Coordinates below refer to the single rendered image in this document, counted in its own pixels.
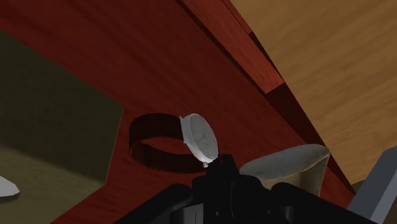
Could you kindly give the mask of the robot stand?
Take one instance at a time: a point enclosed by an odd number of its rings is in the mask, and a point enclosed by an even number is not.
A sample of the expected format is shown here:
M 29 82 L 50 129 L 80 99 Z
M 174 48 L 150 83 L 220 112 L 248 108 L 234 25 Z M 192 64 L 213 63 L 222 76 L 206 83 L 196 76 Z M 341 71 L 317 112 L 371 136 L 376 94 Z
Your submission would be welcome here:
M 50 224 L 101 188 L 122 106 L 0 31 L 0 224 Z

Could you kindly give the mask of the grey block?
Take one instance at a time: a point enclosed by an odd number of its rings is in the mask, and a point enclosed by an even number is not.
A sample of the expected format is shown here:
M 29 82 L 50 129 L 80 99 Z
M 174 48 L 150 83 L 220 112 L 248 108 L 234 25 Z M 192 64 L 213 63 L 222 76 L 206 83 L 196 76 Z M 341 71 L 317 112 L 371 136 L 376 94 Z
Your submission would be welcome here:
M 385 150 L 349 204 L 348 210 L 383 224 L 397 196 L 397 146 Z

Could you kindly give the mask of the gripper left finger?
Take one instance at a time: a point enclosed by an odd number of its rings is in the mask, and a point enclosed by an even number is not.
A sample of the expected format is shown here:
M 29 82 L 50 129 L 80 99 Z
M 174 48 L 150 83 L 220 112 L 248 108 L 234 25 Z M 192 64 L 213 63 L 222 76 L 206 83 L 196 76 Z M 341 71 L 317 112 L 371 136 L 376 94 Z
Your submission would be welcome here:
M 192 186 L 163 189 L 113 224 L 232 224 L 232 156 L 222 155 Z

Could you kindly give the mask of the beige rounded wedge object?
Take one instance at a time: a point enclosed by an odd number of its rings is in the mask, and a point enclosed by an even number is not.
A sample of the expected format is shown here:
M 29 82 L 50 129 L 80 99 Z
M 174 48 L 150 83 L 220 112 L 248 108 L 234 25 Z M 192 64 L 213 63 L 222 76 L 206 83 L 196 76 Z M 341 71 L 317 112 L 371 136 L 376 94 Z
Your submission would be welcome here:
M 258 178 L 268 189 L 285 182 L 318 196 L 329 157 L 327 147 L 304 144 L 252 160 L 240 168 L 240 173 Z

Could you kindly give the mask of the red wooden table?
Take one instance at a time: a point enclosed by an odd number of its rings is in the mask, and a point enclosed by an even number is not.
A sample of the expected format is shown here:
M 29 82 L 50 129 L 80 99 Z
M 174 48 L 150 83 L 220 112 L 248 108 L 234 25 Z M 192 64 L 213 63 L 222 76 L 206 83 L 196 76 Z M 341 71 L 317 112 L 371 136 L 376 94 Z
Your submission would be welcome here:
M 322 141 L 230 0 L 0 0 L 0 31 L 123 108 L 105 184 L 50 224 L 113 224 L 190 183 L 129 156 L 139 115 L 202 115 L 238 165 Z

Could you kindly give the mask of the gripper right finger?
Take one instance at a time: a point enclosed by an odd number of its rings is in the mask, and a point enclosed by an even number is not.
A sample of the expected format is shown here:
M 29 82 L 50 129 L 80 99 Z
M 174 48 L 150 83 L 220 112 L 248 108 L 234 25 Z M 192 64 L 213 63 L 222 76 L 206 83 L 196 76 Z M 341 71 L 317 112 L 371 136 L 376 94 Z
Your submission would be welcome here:
M 267 189 L 258 178 L 241 174 L 233 158 L 230 166 L 234 224 L 376 224 L 289 183 Z

